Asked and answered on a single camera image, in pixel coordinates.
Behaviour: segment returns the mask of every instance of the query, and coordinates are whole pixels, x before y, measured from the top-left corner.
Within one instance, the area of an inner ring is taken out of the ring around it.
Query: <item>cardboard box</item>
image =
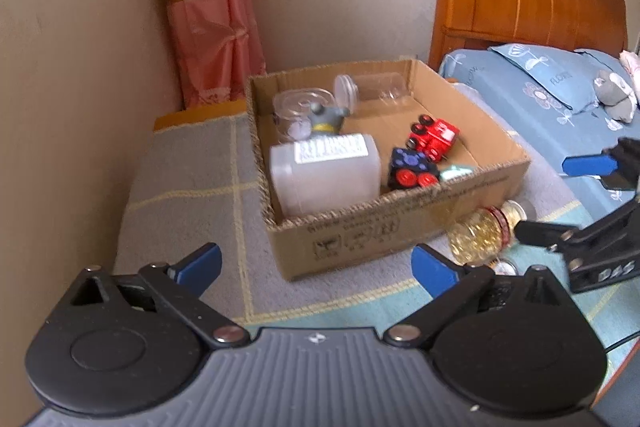
[[[382,195],[350,208],[283,219],[270,181],[270,147],[278,143],[273,96],[286,89],[333,90],[338,74],[398,72],[412,99],[400,111],[370,102],[358,118],[345,121],[343,133],[370,134],[383,163]],[[529,157],[489,115],[418,60],[352,62],[303,68],[247,82],[247,112],[262,192],[262,217],[280,273],[286,280],[362,263],[401,251],[446,229],[482,205],[500,205],[515,196],[529,167]],[[386,188],[388,158],[402,147],[418,115],[443,118],[460,129],[448,162],[476,167],[474,174],[412,190]]]

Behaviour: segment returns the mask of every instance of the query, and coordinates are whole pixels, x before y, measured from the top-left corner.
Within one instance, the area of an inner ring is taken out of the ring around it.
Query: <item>blue pillow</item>
[[[489,49],[532,76],[573,114],[598,105],[593,81],[600,68],[593,66],[582,55],[547,46],[517,43]]]
[[[580,49],[575,50],[575,52],[582,55],[597,68],[602,69],[602,67],[604,66],[608,70],[619,74],[622,78],[624,78],[625,82],[629,84],[629,86],[634,85],[634,81],[631,80],[631,76],[629,76],[625,68],[622,67],[622,64],[620,64],[620,61],[616,57],[612,57],[611,55],[607,55],[606,53],[600,52],[598,50]]]

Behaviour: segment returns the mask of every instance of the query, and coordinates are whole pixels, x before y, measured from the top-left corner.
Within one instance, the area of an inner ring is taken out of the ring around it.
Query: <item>blue bedsheet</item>
[[[637,115],[631,124],[625,124],[611,120],[601,107],[571,114],[527,73],[495,52],[451,52],[440,74],[477,90],[557,172],[562,171],[567,156],[597,154],[622,136],[640,138]],[[606,190],[591,178],[570,178],[566,183],[593,219],[609,214],[633,196],[630,191]]]

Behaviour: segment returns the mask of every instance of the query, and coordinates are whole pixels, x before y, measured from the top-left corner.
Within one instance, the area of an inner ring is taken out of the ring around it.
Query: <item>stuffed toy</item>
[[[636,113],[638,99],[634,90],[619,74],[600,70],[593,81],[593,89],[613,120],[631,123]]]
[[[640,98],[640,57],[632,52],[622,52],[620,54],[620,64],[631,76],[636,98]]]

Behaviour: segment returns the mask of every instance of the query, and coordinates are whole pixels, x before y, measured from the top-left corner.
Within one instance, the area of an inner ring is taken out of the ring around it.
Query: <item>glass bottle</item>
[[[508,200],[500,208],[479,208],[447,232],[453,257],[460,264],[484,264],[514,243],[513,229],[523,219],[536,219],[527,200]]]

